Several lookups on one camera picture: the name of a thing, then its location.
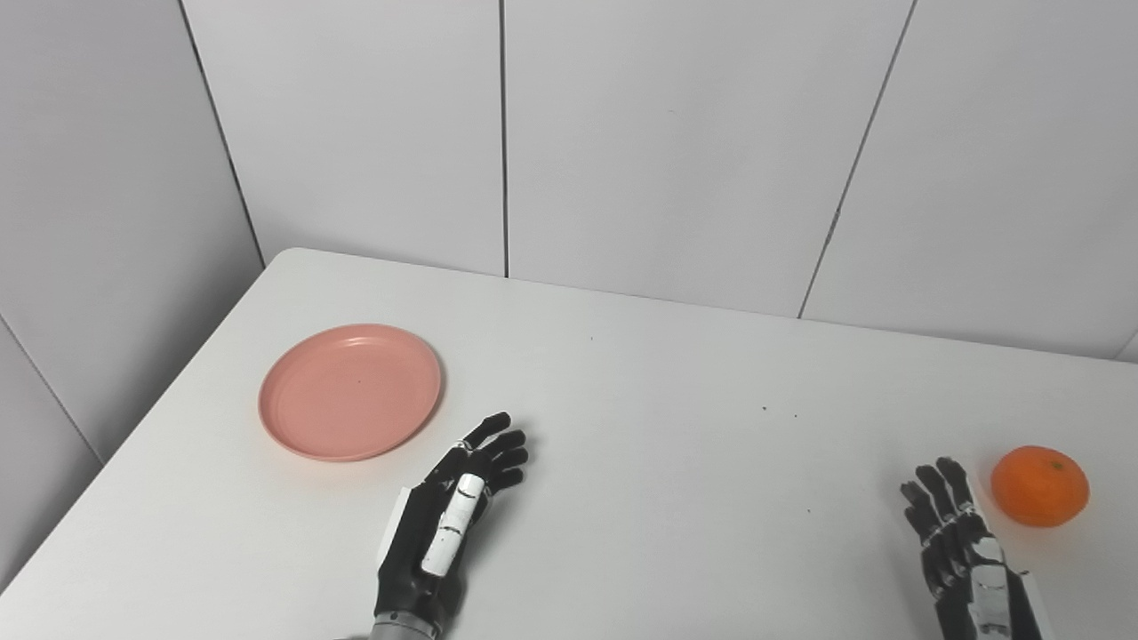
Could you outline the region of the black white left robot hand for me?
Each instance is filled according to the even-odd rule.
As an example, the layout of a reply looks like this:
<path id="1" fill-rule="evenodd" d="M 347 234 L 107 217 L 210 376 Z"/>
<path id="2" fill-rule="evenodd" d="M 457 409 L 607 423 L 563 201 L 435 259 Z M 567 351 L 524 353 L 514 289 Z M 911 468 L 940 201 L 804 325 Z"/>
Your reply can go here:
<path id="1" fill-rule="evenodd" d="M 511 422 L 504 411 L 487 417 L 401 491 L 381 543 L 371 639 L 440 639 L 451 627 L 471 531 L 496 494 L 525 479 L 527 436 Z"/>

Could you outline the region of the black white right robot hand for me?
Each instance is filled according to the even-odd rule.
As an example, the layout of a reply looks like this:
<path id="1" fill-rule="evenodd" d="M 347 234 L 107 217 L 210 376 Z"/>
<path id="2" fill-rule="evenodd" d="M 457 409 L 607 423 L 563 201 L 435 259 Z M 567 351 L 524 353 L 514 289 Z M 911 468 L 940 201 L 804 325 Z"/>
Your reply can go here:
<path id="1" fill-rule="evenodd" d="M 1012 571 L 950 457 L 902 483 L 902 514 L 921 541 L 921 567 L 945 639 L 1054 639 L 1031 572 Z"/>

